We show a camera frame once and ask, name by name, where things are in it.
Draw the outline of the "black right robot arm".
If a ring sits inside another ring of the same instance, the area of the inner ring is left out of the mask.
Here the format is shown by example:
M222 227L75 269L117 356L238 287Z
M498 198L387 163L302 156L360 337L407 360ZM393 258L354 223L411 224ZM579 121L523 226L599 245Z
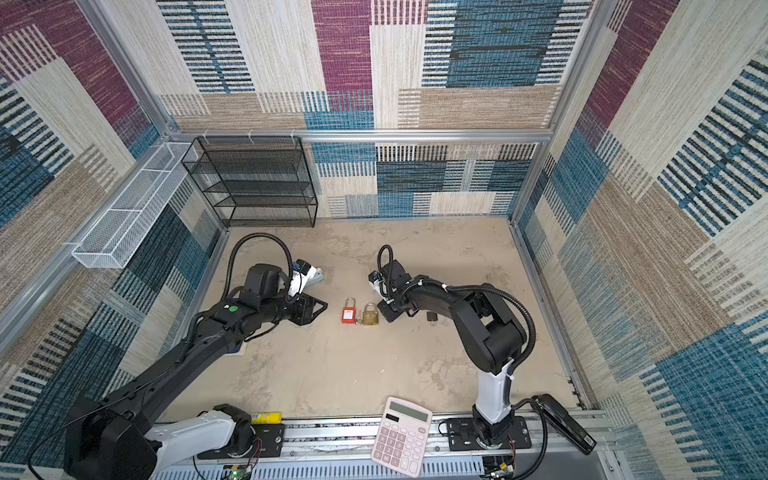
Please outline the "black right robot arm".
M518 299L488 283L455 286L425 275L412 277L389 245L380 248L369 283L382 297L378 309L389 322L419 312L452 320L478 369L471 416L444 422L450 450L528 448L524 419L516 414L528 406L539 415L543 429L551 427L581 453L592 453L594 438L553 396L512 401L515 370L532 354L537 340L533 318Z

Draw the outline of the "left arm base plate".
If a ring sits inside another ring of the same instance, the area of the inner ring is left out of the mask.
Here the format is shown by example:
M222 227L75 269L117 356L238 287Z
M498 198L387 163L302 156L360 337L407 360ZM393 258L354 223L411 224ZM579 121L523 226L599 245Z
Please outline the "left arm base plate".
M196 456L197 460L235 460L249 458L278 458L281 456L286 426L284 424L253 424L248 449L238 452L237 445L208 450Z

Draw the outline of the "brass padlock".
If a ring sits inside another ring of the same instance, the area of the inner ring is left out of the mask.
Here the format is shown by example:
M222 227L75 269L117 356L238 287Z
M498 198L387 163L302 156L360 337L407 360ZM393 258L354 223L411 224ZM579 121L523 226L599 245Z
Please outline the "brass padlock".
M375 303L368 303L362 311L361 324L363 326L376 326L379 324L379 312Z

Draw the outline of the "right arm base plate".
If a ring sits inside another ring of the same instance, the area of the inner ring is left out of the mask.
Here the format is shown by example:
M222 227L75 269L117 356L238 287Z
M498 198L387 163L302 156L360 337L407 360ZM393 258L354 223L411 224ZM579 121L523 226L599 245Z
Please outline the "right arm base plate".
M517 449L532 447L528 425L520 416L508 416L497 424L487 424L482 417L455 417L444 426L451 451L509 449L511 443Z

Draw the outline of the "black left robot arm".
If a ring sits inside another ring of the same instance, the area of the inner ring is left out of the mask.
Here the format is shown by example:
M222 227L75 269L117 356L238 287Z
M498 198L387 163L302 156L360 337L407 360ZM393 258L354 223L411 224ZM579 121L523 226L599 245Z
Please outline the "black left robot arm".
M234 286L239 250L256 239L277 244L287 266L255 264L244 284ZM29 473L41 478L34 458L52 440L62 440L63 472L73 479L148 479L168 465L242 437L248 419L228 404L174 423L177 431L168 437L154 425L190 384L236 347L271 333L283 321L309 325L327 310L326 302L306 294L301 274L278 236L266 232L243 236L230 253L219 301L194 314L181 342L134 380L99 400L79 398L65 423L31 448L26 457Z

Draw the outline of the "red padlock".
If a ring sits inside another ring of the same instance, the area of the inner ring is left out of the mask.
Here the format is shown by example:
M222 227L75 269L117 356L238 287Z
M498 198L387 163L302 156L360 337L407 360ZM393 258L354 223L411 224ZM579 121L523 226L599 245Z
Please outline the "red padlock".
M345 301L341 322L343 324L354 325L357 323L357 309L356 300L353 297L348 297Z

